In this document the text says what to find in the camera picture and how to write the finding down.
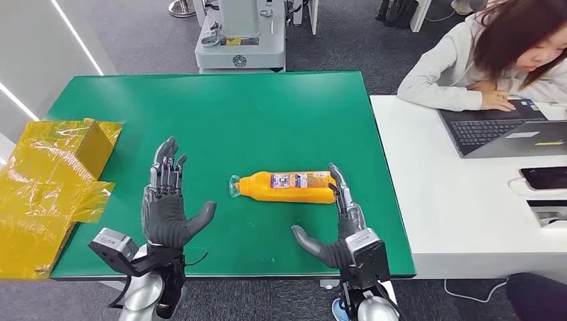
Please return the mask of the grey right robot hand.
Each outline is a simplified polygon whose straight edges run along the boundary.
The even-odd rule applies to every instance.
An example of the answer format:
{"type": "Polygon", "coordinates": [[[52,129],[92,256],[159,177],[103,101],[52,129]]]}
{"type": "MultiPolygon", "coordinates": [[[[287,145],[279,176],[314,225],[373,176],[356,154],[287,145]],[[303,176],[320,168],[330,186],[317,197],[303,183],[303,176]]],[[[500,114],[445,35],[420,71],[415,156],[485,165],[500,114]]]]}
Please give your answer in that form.
{"type": "Polygon", "coordinates": [[[338,212],[338,238],[335,242],[323,244],[310,237],[299,225],[292,225],[291,231],[297,244],[318,258],[329,268],[341,270],[354,263],[352,255],[348,250],[346,238],[366,229],[366,222],[359,204],[355,203],[340,169],[334,164],[329,164],[330,176],[333,183],[328,183],[332,190],[338,212]]]}

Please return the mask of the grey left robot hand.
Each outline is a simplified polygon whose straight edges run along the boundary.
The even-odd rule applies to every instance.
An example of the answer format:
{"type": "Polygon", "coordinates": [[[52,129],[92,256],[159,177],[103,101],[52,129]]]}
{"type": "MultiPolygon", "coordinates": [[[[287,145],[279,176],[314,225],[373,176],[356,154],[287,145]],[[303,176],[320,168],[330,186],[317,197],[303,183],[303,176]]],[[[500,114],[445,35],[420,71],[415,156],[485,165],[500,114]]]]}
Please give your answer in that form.
{"type": "Polygon", "coordinates": [[[154,154],[142,196],[141,224],[146,241],[155,246],[183,248],[215,216],[217,204],[207,201],[190,219],[185,215],[183,166],[187,157],[176,157],[179,146],[171,136],[154,154]]]}

